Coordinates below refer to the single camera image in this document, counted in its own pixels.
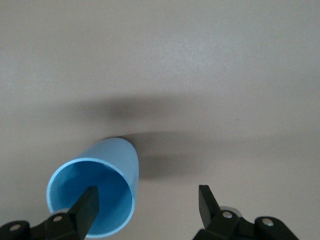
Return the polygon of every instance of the blue plastic cup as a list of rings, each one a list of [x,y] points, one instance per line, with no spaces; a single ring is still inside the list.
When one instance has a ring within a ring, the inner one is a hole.
[[[89,186],[97,186],[99,213],[88,238],[103,238],[121,230],[136,204],[139,163],[135,148],[122,138],[98,142],[52,175],[46,200],[50,212],[70,208]]]

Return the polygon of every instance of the blue cup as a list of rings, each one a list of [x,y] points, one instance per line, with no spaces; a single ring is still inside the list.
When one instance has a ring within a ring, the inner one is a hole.
[[[121,230],[136,204],[139,163],[135,148],[122,138],[100,141],[59,167],[46,191],[50,212],[70,208],[89,186],[97,186],[99,213],[88,238],[103,238]]]

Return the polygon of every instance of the cylindrical container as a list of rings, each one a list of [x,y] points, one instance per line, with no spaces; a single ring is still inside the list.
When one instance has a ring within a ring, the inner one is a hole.
[[[121,230],[131,219],[138,179],[135,148],[122,138],[109,138],[55,171],[47,186],[47,204],[50,212],[70,208],[87,187],[97,186],[99,213],[87,237],[107,237]]]

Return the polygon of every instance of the cup opening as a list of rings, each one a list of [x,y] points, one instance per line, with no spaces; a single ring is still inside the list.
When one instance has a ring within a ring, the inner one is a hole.
[[[62,165],[49,181],[49,209],[54,212],[70,208],[89,186],[98,187],[99,213],[87,237],[112,235],[130,220],[134,200],[127,181],[105,161],[80,158]]]

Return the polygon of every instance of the light blue tube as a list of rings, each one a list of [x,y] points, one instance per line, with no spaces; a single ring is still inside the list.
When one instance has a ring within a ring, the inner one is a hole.
[[[97,186],[100,209],[87,237],[107,237],[121,230],[131,219],[138,179],[135,148],[122,138],[109,138],[55,171],[47,186],[47,204],[52,213],[70,208],[87,187]]]

